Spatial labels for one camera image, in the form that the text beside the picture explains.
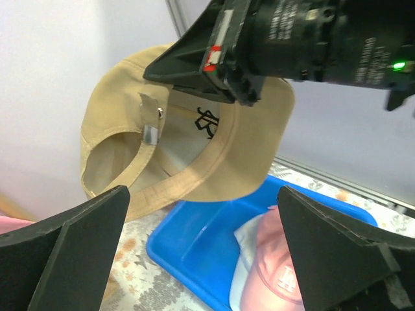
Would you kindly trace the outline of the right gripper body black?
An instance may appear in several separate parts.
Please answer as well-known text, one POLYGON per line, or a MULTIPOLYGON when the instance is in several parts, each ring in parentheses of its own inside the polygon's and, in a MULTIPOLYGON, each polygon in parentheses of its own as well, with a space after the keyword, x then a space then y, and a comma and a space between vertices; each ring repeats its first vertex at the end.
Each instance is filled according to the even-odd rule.
POLYGON ((251 106, 265 78, 414 94, 413 1, 222 1, 201 71, 251 106))

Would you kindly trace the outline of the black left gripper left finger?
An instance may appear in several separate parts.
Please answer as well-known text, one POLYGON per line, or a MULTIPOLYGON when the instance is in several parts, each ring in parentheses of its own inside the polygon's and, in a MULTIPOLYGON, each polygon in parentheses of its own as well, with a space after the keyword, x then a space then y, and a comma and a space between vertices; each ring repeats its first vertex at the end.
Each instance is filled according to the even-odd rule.
POLYGON ((98 310, 129 202, 119 185, 1 234, 1 309, 98 310))

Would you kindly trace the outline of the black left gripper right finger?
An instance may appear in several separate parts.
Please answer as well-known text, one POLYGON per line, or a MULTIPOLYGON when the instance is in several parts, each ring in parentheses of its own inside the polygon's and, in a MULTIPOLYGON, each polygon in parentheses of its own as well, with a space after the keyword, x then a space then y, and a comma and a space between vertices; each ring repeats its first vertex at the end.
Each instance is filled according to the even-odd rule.
POLYGON ((282 187, 278 207, 306 310, 413 310, 414 239, 282 187))

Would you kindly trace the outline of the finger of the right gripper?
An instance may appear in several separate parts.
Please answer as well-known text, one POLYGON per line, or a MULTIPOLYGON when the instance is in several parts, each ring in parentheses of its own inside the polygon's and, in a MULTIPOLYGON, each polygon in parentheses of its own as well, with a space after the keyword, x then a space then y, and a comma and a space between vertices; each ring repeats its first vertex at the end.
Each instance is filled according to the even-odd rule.
POLYGON ((202 72, 209 41, 223 6, 224 1, 210 1, 184 35, 147 66, 144 79, 169 84, 177 91, 196 97, 233 104, 235 98, 231 93, 215 86, 202 72))

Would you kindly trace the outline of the khaki hat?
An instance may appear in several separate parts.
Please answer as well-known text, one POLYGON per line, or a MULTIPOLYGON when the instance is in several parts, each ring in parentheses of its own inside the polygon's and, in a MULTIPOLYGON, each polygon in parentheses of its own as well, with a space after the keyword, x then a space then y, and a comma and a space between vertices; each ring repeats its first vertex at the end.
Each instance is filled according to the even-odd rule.
POLYGON ((115 65, 93 90, 80 129, 80 182, 89 198, 125 185, 132 221, 179 200, 221 202, 264 182, 295 97, 267 78, 253 107, 213 102, 144 78, 158 45, 115 65))

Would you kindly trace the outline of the blue plastic bin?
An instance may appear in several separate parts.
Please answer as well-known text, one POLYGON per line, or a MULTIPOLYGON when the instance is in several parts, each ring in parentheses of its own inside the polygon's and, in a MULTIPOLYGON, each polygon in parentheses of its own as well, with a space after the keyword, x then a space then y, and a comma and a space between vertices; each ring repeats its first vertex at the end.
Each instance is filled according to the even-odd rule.
POLYGON ((151 234, 149 257, 214 310, 229 310, 229 294, 239 256, 234 232, 278 206, 289 183, 268 177, 254 193, 217 203, 181 202, 151 234))

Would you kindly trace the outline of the pink t-shirt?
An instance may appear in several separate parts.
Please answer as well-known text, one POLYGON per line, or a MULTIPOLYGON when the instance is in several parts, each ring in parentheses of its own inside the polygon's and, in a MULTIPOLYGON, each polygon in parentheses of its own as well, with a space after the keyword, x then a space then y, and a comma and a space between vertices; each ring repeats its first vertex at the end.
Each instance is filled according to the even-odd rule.
POLYGON ((29 220, 22 220, 18 218, 11 218, 8 216, 0 216, 0 234, 9 233, 11 231, 15 231, 21 229, 23 227, 27 227, 32 225, 34 222, 29 220))

